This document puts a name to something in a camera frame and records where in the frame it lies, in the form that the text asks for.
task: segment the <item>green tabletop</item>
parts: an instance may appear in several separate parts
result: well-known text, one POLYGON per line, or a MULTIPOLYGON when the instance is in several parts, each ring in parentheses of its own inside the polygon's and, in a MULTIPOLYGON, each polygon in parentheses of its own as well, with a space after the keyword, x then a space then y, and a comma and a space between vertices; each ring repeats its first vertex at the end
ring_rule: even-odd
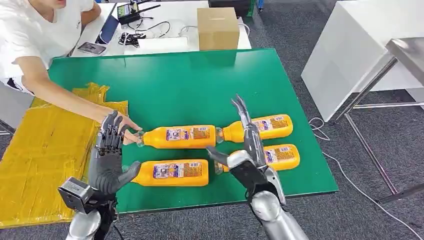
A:
MULTIPOLYGON (((286 196, 335 192, 338 187, 304 111, 274 49, 198 51, 132 56, 70 57, 53 61, 53 81, 71 90, 89 82, 110 86, 107 101, 129 101, 129 116, 145 131, 157 127, 210 124, 226 127, 239 120, 230 99, 238 93, 252 118, 288 114, 293 133, 264 140, 264 146, 294 144, 300 165, 278 173, 286 196)), ((241 143, 223 142, 232 153, 241 143)), ((209 160, 203 187, 145 187, 129 183, 118 193, 120 213, 245 201, 245 188, 230 174, 216 175, 205 149, 123 148, 123 165, 134 161, 209 160)))

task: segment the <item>robotic arm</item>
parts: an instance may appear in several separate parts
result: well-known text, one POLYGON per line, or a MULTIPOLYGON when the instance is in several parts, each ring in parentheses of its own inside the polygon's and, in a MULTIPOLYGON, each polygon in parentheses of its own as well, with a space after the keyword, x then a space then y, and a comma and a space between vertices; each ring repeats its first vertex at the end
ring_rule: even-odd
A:
POLYGON ((116 192, 131 182, 140 171, 135 161, 127 171, 122 170, 124 125, 118 112, 109 114, 97 134, 91 149, 88 184, 70 177, 58 188, 66 206, 76 211, 66 240, 103 240, 113 222, 118 219, 116 192))
POLYGON ((284 209, 286 199, 277 172, 267 166, 264 146, 252 123, 243 99, 231 100, 244 128, 244 150, 232 155, 207 147, 209 156, 229 168, 230 173, 247 189, 246 198, 253 214, 263 225, 270 240, 308 240, 295 218, 284 209))

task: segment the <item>white t-shirt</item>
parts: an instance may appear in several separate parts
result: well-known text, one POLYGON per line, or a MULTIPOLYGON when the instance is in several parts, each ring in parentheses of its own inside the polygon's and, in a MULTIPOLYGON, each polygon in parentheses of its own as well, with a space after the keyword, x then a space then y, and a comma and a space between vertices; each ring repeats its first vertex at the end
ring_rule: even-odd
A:
POLYGON ((93 0, 67 0, 54 11, 53 23, 44 19, 28 0, 0 0, 0 81, 22 76, 19 57, 41 58, 49 69, 52 59, 68 54, 81 34, 81 12, 93 0))

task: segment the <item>orange bottle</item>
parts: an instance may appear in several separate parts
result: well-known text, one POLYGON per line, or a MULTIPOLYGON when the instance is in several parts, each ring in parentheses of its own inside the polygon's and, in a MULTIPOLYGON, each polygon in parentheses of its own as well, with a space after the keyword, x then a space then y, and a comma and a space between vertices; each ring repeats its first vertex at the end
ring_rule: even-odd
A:
MULTIPOLYGON (((265 146, 263 148, 265 162, 276 171, 294 169, 301 162, 298 148, 293 144, 265 146)), ((228 172, 227 166, 215 162, 215 173, 228 172)))
POLYGON ((140 132, 139 136, 139 147, 148 145, 157 149, 204 149, 216 144, 216 129, 213 125, 162 126, 140 132))
POLYGON ((205 159, 145 161, 131 182, 158 187, 205 186, 209 183, 208 161, 205 159))
MULTIPOLYGON (((263 140, 286 137, 293 132, 292 120, 286 114, 254 118, 252 123, 257 126, 263 140)), ((217 134, 219 139, 235 143, 242 143, 245 136, 241 121, 233 122, 222 129, 217 127, 217 134)))

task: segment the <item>person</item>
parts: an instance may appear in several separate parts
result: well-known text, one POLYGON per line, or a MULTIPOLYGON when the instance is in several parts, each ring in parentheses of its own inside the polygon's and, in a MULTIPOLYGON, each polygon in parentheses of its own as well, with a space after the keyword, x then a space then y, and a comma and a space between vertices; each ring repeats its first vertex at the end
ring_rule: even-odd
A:
MULTIPOLYGON (((77 44, 83 26, 101 9, 93 0, 0 0, 0 82, 48 103, 101 123, 113 110, 83 99, 50 80, 55 57, 77 44)), ((129 117, 125 124, 140 131, 129 117)), ((124 144, 138 142, 128 130, 124 144)))

